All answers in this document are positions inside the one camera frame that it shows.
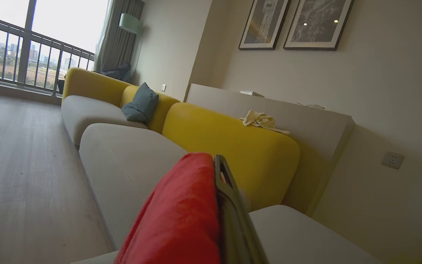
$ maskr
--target floor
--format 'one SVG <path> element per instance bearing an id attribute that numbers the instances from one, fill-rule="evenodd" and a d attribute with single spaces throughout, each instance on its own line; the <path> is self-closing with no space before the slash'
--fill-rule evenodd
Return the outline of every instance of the floor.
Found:
<path id="1" fill-rule="evenodd" d="M 0 96 L 0 263 L 113 251 L 60 107 Z"/>

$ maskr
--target power outlet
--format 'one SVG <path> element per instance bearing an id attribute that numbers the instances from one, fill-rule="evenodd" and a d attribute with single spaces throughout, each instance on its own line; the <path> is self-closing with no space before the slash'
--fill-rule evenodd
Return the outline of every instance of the power outlet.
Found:
<path id="1" fill-rule="evenodd" d="M 382 160 L 382 165 L 393 168 L 393 169 L 400 169 L 401 164 L 405 156 L 402 154 L 394 153 L 394 152 L 386 152 L 384 159 Z"/>

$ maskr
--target green lampshade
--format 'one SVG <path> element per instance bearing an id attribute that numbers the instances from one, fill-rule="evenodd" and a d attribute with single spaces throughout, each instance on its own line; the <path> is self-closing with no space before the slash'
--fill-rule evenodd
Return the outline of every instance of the green lampshade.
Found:
<path id="1" fill-rule="evenodd" d="M 127 13 L 122 13 L 119 26 L 121 29 L 133 34 L 139 34 L 141 32 L 141 21 Z"/>

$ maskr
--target balcony railing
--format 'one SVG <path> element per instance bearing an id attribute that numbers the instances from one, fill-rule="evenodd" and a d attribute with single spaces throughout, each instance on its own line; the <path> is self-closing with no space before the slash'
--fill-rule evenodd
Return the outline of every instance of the balcony railing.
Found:
<path id="1" fill-rule="evenodd" d="M 92 52 L 0 20 L 1 39 L 5 40 L 0 42 L 2 82 L 49 91 L 55 96 L 58 79 L 63 80 L 69 68 L 92 70 L 94 66 Z"/>

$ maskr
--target curtain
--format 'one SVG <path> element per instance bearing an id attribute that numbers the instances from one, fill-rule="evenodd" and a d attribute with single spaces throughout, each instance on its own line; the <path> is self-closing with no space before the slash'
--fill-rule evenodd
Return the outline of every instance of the curtain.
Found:
<path id="1" fill-rule="evenodd" d="M 109 0 L 104 28 L 96 45 L 94 70 L 111 70 L 124 62 L 130 63 L 134 52 L 135 34 L 119 28 L 120 15 L 127 13 L 141 18 L 141 0 Z"/>

